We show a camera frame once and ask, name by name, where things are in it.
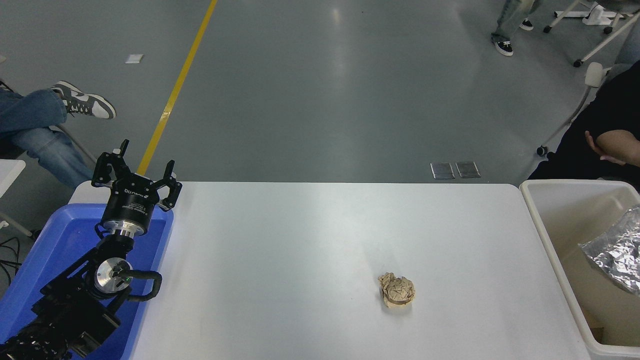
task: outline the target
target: silver joint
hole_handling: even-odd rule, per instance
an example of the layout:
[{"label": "silver joint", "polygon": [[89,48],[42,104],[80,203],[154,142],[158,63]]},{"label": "silver joint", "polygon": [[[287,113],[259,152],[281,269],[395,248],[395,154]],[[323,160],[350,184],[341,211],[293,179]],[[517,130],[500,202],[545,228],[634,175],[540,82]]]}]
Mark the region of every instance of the silver joint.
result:
[{"label": "silver joint", "polygon": [[102,226],[105,229],[110,230],[111,234],[128,236],[130,238],[133,236],[140,236],[144,233],[144,230],[138,224],[124,220],[107,221]]},{"label": "silver joint", "polygon": [[122,258],[107,259],[95,272],[95,287],[103,293],[116,293],[131,283],[130,277],[117,276],[122,270],[131,270],[131,264]]}]

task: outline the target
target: person's arm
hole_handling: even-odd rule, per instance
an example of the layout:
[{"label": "person's arm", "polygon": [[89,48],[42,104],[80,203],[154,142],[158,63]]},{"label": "person's arm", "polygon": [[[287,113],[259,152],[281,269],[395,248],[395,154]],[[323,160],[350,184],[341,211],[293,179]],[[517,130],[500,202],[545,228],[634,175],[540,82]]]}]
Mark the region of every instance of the person's arm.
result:
[{"label": "person's arm", "polygon": [[589,131],[584,135],[589,146],[600,155],[601,160],[640,167],[640,141],[627,130],[607,131],[598,136],[595,142]]}]

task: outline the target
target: yellow floor line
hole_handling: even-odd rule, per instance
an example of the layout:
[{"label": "yellow floor line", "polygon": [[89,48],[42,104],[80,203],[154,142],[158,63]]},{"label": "yellow floor line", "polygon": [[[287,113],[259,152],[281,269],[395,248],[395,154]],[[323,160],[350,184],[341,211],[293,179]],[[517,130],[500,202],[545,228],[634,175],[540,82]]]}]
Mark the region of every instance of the yellow floor line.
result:
[{"label": "yellow floor line", "polygon": [[153,157],[154,152],[156,151],[156,147],[158,142],[160,141],[160,137],[164,131],[164,127],[166,123],[169,121],[169,116],[173,111],[173,105],[175,104],[178,95],[180,94],[180,90],[182,89],[182,84],[184,84],[184,80],[189,73],[189,68],[191,67],[191,63],[193,62],[193,58],[196,56],[196,52],[198,51],[198,47],[200,46],[200,41],[204,36],[204,31],[207,29],[207,25],[209,24],[209,19],[211,18],[211,14],[213,14],[213,9],[216,7],[216,3],[218,0],[211,0],[209,4],[209,8],[207,9],[207,13],[204,15],[204,19],[202,19],[202,23],[200,24],[200,29],[198,30],[198,34],[191,44],[191,50],[189,51],[189,55],[187,55],[187,59],[184,60],[184,65],[182,66],[182,70],[180,71],[180,75],[178,75],[178,80],[176,80],[175,85],[173,86],[173,90],[171,91],[171,96],[169,96],[169,100],[166,102],[166,106],[164,107],[164,111],[162,112],[162,116],[160,117],[160,121],[158,121],[158,125],[156,126],[156,130],[154,131],[153,136],[151,136],[151,141],[147,145],[147,150],[145,151],[145,155],[142,157],[142,161],[140,162],[140,166],[138,167],[137,173],[140,175],[145,175],[147,172],[147,168],[149,167],[149,163],[151,162],[151,157]]}]

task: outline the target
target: white table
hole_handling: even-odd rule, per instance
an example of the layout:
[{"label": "white table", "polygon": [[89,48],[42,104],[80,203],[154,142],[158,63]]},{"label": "white table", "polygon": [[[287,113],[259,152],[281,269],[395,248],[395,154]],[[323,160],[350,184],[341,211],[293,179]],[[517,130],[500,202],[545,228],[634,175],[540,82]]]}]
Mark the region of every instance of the white table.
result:
[{"label": "white table", "polygon": [[589,359],[511,185],[184,183],[174,212],[132,359]]}]

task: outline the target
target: black sneaker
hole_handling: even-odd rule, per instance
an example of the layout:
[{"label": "black sneaker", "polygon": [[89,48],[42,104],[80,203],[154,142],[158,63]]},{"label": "black sneaker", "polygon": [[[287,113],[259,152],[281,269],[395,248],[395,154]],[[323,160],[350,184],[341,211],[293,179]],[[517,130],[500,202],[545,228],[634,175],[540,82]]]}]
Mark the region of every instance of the black sneaker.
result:
[{"label": "black sneaker", "polygon": [[520,29],[531,31],[533,30],[533,24],[531,24],[531,21],[529,21],[529,19],[524,19],[520,24]]},{"label": "black sneaker", "polygon": [[493,44],[495,45],[496,50],[498,50],[498,53],[503,54],[504,56],[513,55],[513,49],[511,48],[510,41],[494,41]]},{"label": "black sneaker", "polygon": [[62,95],[62,102],[69,113],[91,115],[101,119],[113,119],[116,116],[115,108],[105,98],[96,94],[85,94],[66,81],[59,81],[50,89]]}]

